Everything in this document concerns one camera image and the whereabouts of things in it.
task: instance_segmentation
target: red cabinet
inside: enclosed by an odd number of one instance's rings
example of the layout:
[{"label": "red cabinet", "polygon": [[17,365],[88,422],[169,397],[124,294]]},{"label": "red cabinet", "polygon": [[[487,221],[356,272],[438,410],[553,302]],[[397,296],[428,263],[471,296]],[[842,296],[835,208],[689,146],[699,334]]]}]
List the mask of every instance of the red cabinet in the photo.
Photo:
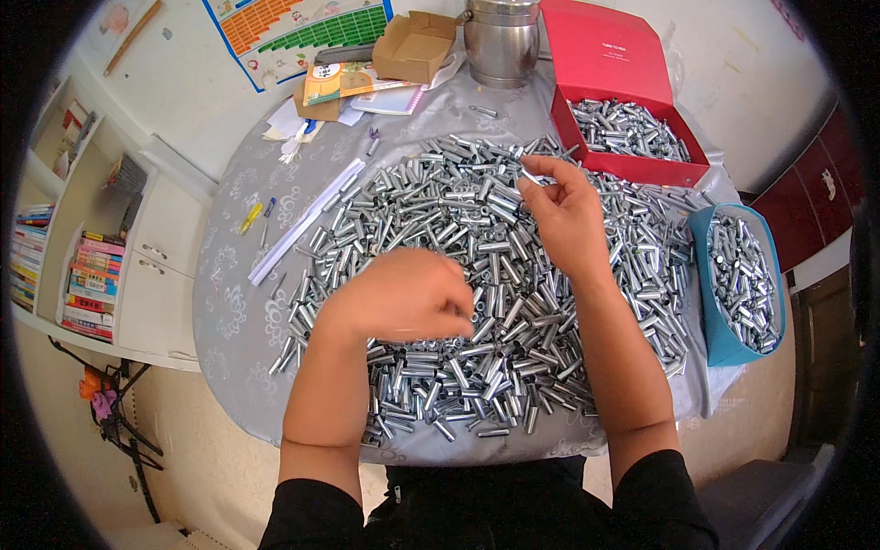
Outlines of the red cabinet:
[{"label": "red cabinet", "polygon": [[865,182],[862,179],[858,148],[847,128],[846,117],[839,108],[834,110],[819,132],[819,140],[834,163],[849,205],[855,207],[865,196]]},{"label": "red cabinet", "polygon": [[825,246],[810,197],[794,166],[755,199],[752,208],[770,226],[780,271],[788,271]]},{"label": "red cabinet", "polygon": [[766,218],[785,272],[845,233],[863,196],[855,139],[838,104],[810,146],[752,208]]},{"label": "red cabinet", "polygon": [[822,239],[828,246],[852,227],[853,213],[849,209],[847,194],[840,184],[834,164],[825,153],[819,138],[795,162],[797,175],[810,197],[810,205],[819,222]]}]

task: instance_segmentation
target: wooden stick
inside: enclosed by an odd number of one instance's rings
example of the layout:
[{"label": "wooden stick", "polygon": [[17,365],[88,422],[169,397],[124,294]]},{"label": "wooden stick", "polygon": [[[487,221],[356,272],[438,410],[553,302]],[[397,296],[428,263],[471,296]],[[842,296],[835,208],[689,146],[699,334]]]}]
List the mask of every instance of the wooden stick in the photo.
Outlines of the wooden stick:
[{"label": "wooden stick", "polygon": [[128,33],[128,36],[125,37],[125,40],[122,41],[122,45],[119,46],[119,49],[116,50],[116,53],[113,56],[113,59],[110,60],[110,63],[107,64],[107,68],[104,70],[104,76],[109,77],[110,73],[113,72],[113,69],[116,68],[116,65],[119,63],[119,60],[125,54],[125,50],[128,49],[128,46],[131,44],[131,41],[135,39],[135,37],[141,32],[143,26],[147,24],[150,19],[156,15],[156,12],[159,11],[159,8],[162,7],[162,0],[156,0],[156,2],[150,6],[146,13],[143,14],[143,17],[140,21],[137,22],[135,27],[131,29],[131,32]]}]

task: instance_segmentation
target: gray tablecloth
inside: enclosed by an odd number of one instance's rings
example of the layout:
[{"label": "gray tablecloth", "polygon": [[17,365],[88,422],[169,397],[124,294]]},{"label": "gray tablecloth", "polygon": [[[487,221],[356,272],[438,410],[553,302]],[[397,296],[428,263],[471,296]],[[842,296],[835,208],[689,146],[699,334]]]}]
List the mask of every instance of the gray tablecloth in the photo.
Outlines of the gray tablecloth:
[{"label": "gray tablecloth", "polygon": [[[237,233],[251,207],[276,198],[268,219],[268,243],[273,245],[355,157],[367,162],[362,173],[362,180],[366,180],[381,165],[397,164],[402,155],[419,150],[416,142],[426,137],[452,132],[465,138],[488,137],[496,143],[524,143],[546,132],[555,136],[548,115],[554,89],[552,71],[549,62],[540,62],[530,85],[499,91],[478,87],[465,66],[449,82],[426,92],[412,116],[366,114],[353,128],[326,124],[312,143],[304,145],[302,159],[296,164],[280,163],[281,143],[262,139],[261,134],[269,128],[265,119],[242,140],[211,209],[193,290],[195,346],[202,373],[220,405],[242,429],[272,444],[280,443],[284,408],[297,373],[288,368],[270,377],[268,369],[290,333],[286,303],[297,285],[296,273],[304,266],[302,256],[288,252],[266,281],[259,287],[252,286],[247,276],[262,257],[259,242],[264,218],[258,218],[244,236]],[[476,113],[468,109],[470,105],[496,109],[499,116],[494,119]],[[722,152],[705,139],[695,121],[688,122],[712,164],[698,187],[710,189],[719,202],[738,202],[722,166]],[[379,127],[382,136],[373,158],[364,155],[369,126]],[[269,292],[285,271],[289,276],[275,299],[270,300]],[[688,342],[691,354],[685,375],[671,380],[679,420],[700,412],[698,372],[706,364],[699,288],[695,284],[685,308],[693,336]],[[709,369],[713,406],[741,370]],[[513,429],[510,436],[477,439],[461,423],[452,429],[458,437],[449,443],[437,430],[418,424],[414,434],[401,434],[383,449],[363,448],[361,459],[379,464],[463,466],[605,451],[605,433],[598,419],[561,408],[552,416],[541,414],[531,436],[523,429]]]}]

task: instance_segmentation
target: blue marker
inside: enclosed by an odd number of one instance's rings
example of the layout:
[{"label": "blue marker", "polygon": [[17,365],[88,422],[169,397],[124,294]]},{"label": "blue marker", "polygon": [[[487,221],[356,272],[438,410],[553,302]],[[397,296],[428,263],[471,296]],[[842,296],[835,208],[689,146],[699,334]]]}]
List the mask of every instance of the blue marker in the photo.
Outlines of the blue marker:
[{"label": "blue marker", "polygon": [[272,213],[273,206],[275,206],[275,198],[274,197],[269,199],[269,205],[266,207],[266,211],[263,212],[263,217],[269,217],[269,214]]}]

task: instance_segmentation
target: black shirt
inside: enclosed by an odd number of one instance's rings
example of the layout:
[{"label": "black shirt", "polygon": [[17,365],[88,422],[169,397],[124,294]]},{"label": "black shirt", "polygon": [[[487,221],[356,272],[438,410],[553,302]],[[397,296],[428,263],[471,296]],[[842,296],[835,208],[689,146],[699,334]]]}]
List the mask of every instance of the black shirt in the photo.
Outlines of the black shirt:
[{"label": "black shirt", "polygon": [[626,472],[614,507],[547,470],[449,468],[363,526],[347,493],[315,480],[275,490],[260,548],[717,548],[685,461],[658,451]]}]

